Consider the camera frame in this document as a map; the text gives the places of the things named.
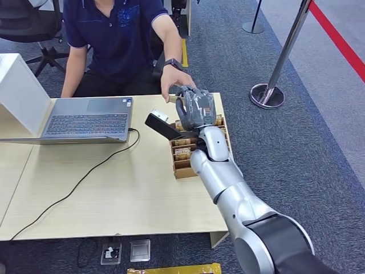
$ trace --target wristwatch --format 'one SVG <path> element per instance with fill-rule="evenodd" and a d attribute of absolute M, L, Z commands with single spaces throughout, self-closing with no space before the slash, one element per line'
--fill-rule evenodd
<path fill-rule="evenodd" d="M 183 66 L 179 61 L 177 61 L 176 59 L 174 59 L 174 58 L 166 61 L 165 64 L 164 65 L 164 67 L 167 66 L 167 65 L 171 65 L 171 66 L 173 66 L 176 69 L 178 69 L 179 71 L 183 70 Z"/>

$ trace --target silver stanchion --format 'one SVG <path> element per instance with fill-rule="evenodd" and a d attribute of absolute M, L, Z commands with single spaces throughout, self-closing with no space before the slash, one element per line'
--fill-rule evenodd
<path fill-rule="evenodd" d="M 260 10 L 261 2 L 262 0 L 259 1 L 259 5 L 257 6 L 256 13 L 255 14 L 255 18 L 253 22 L 247 22 L 242 25 L 243 30 L 247 31 L 248 33 L 262 33 L 263 31 L 263 26 L 260 23 L 257 23 L 257 16 L 259 16 L 259 11 Z"/>
<path fill-rule="evenodd" d="M 289 36 L 285 42 L 281 56 L 278 60 L 274 72 L 268 81 L 268 84 L 257 84 L 251 89 L 250 92 L 250 98 L 254 104 L 265 108 L 265 109 L 273 109 L 278 108 L 282 105 L 284 100 L 284 94 L 276 87 L 278 80 L 281 76 L 281 72 L 285 63 L 285 61 L 289 57 L 293 46 L 298 37 L 300 29 L 303 26 L 305 18 L 308 13 L 309 4 L 314 0 L 302 0 L 300 5 L 299 11 L 296 15 L 296 20 L 291 27 Z"/>

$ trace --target man's left hand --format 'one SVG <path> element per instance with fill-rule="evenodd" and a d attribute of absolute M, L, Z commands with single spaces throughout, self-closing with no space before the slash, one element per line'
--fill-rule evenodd
<path fill-rule="evenodd" d="M 171 65 L 164 66 L 161 77 L 161 90 L 162 91 L 162 97 L 166 100 L 166 103 L 169 102 L 170 88 L 174 84 L 176 86 L 189 85 L 196 88 L 190 75 L 179 71 Z"/>

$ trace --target gray floor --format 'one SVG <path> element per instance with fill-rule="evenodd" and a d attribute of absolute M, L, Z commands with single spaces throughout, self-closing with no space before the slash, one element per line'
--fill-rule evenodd
<path fill-rule="evenodd" d="M 263 1 L 262 9 L 284 45 L 300 1 Z M 365 62 L 365 1 L 316 3 Z M 294 45 L 290 60 L 346 160 L 365 187 L 365 83 L 311 13 Z"/>
<path fill-rule="evenodd" d="M 365 272 L 365 201 L 361 187 L 291 63 L 278 85 L 287 91 L 286 103 L 275 111 L 262 110 L 248 99 L 249 90 L 268 80 L 280 53 L 279 40 L 263 16 L 265 31 L 250 35 L 241 24 L 253 17 L 254 2 L 201 1 L 193 5 L 189 39 L 189 73 L 199 87 L 221 92 L 235 157 L 257 195 L 302 224 L 317 255 L 340 273 Z M 57 48 L 66 49 L 66 46 Z M 24 58 L 36 46 L 0 41 L 0 52 L 20 52 Z M 39 78 L 46 91 L 59 96 L 63 77 L 47 70 Z M 152 239 L 152 261 L 128 261 L 130 237 L 122 263 L 100 265 L 100 248 L 87 267 L 78 269 L 81 239 L 26 241 L 0 244 L 0 258 L 8 273 L 125 273 L 129 267 L 151 268 L 217 262 L 222 273 L 241 273 L 229 239 L 215 250 L 207 234 L 145 236 Z M 81 252 L 85 262 L 90 242 Z"/>

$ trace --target stanchion base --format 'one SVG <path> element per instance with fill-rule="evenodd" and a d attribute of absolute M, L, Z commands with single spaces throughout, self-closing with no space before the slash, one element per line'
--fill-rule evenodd
<path fill-rule="evenodd" d="M 266 104 L 260 103 L 260 99 L 265 93 L 267 84 L 257 84 L 251 89 L 250 92 L 250 99 L 256 106 L 265 108 L 266 110 L 271 110 L 282 105 L 285 101 L 284 94 L 278 87 L 275 87 L 271 97 L 267 101 Z"/>
<path fill-rule="evenodd" d="M 247 33 L 253 33 L 253 34 L 257 34 L 257 33 L 262 33 L 263 31 L 263 26 L 261 25 L 260 23 L 256 22 L 253 29 L 252 29 L 252 24 L 253 22 L 247 22 L 244 23 L 242 25 L 243 30 L 247 32 Z"/>

